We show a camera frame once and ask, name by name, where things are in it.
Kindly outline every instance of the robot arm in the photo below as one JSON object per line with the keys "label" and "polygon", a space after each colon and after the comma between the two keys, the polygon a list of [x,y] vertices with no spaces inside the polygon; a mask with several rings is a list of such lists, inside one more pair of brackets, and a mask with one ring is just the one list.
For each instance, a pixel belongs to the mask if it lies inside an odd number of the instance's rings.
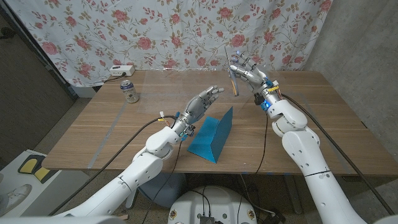
{"label": "robot arm", "polygon": [[264,73],[258,72],[250,58],[241,54],[234,61],[238,66],[232,65],[230,69],[249,83],[255,103],[261,105],[271,119],[277,119],[272,122],[272,129],[282,137],[284,149],[302,171],[322,222],[366,223],[354,211],[331,173],[319,148],[319,137],[307,126],[305,115],[287,100],[282,100],[276,91],[279,87],[277,81],[270,82]]}
{"label": "robot arm", "polygon": [[116,178],[97,191],[81,205],[63,212],[58,217],[103,216],[112,214],[136,189],[157,176],[163,168],[163,160],[173,151],[172,145],[185,135],[192,135],[193,123],[203,117],[205,111],[224,89],[211,86],[192,98],[174,125],[165,127],[148,138],[146,145],[133,158],[132,163]]}

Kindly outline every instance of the blue connector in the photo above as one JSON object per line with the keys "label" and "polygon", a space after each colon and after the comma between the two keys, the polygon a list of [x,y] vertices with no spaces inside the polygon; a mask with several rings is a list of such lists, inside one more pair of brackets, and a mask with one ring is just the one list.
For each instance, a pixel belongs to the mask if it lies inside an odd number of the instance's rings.
{"label": "blue connector", "polygon": [[266,80],[266,84],[267,84],[267,86],[269,86],[269,87],[271,87],[271,86],[274,85],[268,78],[267,78],[267,80]]}
{"label": "blue connector", "polygon": [[266,100],[264,100],[264,102],[262,102],[261,104],[260,104],[260,106],[261,106],[261,109],[263,110],[263,111],[267,111],[268,110],[268,108],[271,106]]}

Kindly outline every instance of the wooden table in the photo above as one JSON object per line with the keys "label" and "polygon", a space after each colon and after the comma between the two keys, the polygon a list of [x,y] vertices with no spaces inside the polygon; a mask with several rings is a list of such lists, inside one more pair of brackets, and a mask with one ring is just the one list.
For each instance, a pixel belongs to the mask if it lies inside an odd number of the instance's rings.
{"label": "wooden table", "polygon": [[[226,89],[206,112],[217,119],[233,106],[233,127],[217,164],[187,151],[193,138],[187,138],[181,147],[175,172],[208,173],[255,173],[264,149],[266,114],[254,104],[254,97],[239,80],[241,96],[234,97],[231,82],[226,72],[171,72],[136,71],[131,80],[141,98],[137,103],[124,105],[120,82],[106,83],[97,92],[79,117],[69,127],[59,142],[43,161],[48,169],[84,170],[99,151],[92,169],[100,169],[120,147],[146,122],[165,114],[182,111],[191,97],[210,85]],[[367,175],[397,175],[398,163],[382,147],[379,141],[364,126],[344,100],[319,72],[275,72],[283,93],[304,105],[315,115],[330,136],[340,145],[353,162]],[[115,118],[119,119],[112,129]],[[195,123],[197,131],[204,118]],[[259,173],[301,174],[299,168],[284,151],[281,138],[271,128],[269,120],[266,154]],[[146,139],[162,129],[164,122],[148,126],[112,162],[107,169],[125,169],[133,156],[143,148]],[[320,130],[308,121],[321,139],[322,153],[333,173],[355,174],[354,170],[326,140]],[[169,160],[164,161],[163,171],[170,172],[177,157],[178,146]]]}

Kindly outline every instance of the power strip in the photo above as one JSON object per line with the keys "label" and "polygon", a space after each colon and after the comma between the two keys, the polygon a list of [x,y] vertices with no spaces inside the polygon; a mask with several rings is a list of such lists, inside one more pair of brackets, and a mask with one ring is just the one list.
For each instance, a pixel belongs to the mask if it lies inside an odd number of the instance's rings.
{"label": "power strip", "polygon": [[132,65],[113,65],[109,71],[112,76],[122,76],[123,72],[126,72],[126,76],[132,76],[136,70]]}

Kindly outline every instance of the aluminum can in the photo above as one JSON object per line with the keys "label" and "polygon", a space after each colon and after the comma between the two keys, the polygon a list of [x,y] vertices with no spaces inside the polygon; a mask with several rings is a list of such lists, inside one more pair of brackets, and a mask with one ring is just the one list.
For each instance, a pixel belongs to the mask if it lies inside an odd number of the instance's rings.
{"label": "aluminum can", "polygon": [[126,97],[128,103],[135,103],[139,100],[137,91],[131,81],[122,81],[120,83],[120,89],[122,89],[122,92],[124,93],[124,96]]}

